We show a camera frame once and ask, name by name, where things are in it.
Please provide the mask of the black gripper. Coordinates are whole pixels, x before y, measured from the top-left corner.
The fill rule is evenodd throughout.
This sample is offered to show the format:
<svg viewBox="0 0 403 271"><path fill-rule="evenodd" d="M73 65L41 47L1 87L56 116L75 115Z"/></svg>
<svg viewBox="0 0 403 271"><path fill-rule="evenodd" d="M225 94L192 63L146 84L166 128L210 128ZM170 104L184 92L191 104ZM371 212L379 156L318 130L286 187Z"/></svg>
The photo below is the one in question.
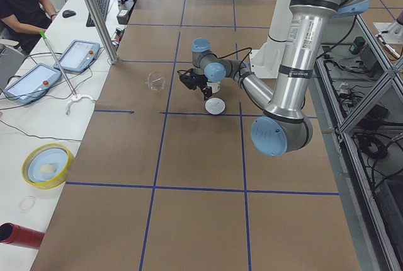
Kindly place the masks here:
<svg viewBox="0 0 403 271"><path fill-rule="evenodd" d="M199 85L201 92L203 93L203 100L207 101L208 98L212 96L212 87L208 84L201 84Z"/></svg>

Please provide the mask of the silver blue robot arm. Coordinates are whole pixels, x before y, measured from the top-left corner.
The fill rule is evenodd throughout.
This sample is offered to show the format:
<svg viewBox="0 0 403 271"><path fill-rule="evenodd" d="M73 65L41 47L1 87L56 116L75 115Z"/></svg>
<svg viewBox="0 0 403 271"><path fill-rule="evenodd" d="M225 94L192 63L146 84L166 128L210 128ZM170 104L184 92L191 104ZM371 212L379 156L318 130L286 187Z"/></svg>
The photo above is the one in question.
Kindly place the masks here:
<svg viewBox="0 0 403 271"><path fill-rule="evenodd" d="M363 13L369 4L370 0L290 0L292 20L274 89L263 83L245 62L218 58L206 38L193 41L189 80L194 87L205 87L208 82L232 78L263 111L251 127L256 149L267 156L299 150L313 134L302 103L324 29L332 17Z"/></svg>

